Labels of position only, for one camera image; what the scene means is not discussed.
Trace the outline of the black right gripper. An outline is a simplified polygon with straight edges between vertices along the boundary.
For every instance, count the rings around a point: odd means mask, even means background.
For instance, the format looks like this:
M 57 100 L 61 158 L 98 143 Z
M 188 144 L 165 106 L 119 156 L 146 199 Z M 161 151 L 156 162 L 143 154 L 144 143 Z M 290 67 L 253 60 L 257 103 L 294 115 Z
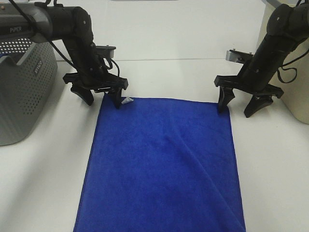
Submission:
M 217 87 L 220 86 L 218 112 L 223 112 L 235 98 L 234 88 L 253 94 L 244 110 L 247 118 L 271 105 L 273 103 L 272 96 L 280 98 L 283 95 L 283 90 L 270 85 L 269 81 L 283 61 L 283 38 L 265 36 L 252 59 L 243 65 L 238 75 L 216 76 L 214 83 Z

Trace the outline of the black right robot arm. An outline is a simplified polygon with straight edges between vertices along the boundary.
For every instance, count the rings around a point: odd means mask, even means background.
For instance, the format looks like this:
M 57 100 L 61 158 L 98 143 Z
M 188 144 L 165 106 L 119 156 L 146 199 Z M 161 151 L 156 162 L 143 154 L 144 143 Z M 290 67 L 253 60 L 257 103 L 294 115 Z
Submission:
M 244 110 L 246 117 L 273 103 L 284 94 L 280 87 L 269 84 L 274 74 L 284 68 L 284 60 L 309 37 L 309 2 L 295 7 L 281 4 L 271 14 L 267 32 L 255 54 L 228 50 L 226 60 L 241 63 L 237 75 L 216 76 L 214 84 L 220 88 L 218 112 L 223 112 L 234 99 L 233 90 L 252 94 Z

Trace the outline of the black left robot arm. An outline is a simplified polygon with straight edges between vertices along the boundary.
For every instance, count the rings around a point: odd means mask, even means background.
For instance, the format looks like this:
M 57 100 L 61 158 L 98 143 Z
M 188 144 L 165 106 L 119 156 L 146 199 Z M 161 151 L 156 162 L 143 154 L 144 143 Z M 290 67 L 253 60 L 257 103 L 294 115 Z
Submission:
M 54 1 L 34 3 L 1 3 L 1 41 L 30 39 L 39 44 L 61 40 L 70 56 L 67 63 L 75 70 L 63 77 L 71 83 L 71 92 L 88 105 L 94 101 L 92 92 L 104 92 L 114 106 L 122 103 L 122 91 L 127 89 L 128 80 L 109 73 L 115 65 L 114 46 L 97 46 L 94 43 L 91 17 L 79 6 L 65 7 Z

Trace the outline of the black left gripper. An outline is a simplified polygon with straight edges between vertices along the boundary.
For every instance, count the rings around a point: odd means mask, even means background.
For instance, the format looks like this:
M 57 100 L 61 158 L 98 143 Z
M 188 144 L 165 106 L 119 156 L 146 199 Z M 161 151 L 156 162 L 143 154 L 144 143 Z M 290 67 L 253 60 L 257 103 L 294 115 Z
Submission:
M 127 89 L 127 79 L 109 73 L 97 54 L 94 42 L 64 41 L 63 43 L 76 69 L 75 73 L 68 73 L 63 77 L 66 84 L 77 85 L 70 88 L 71 92 L 91 106 L 94 97 L 90 90 L 112 89 L 108 92 L 108 96 L 115 108 L 119 109 L 122 103 L 122 90 Z

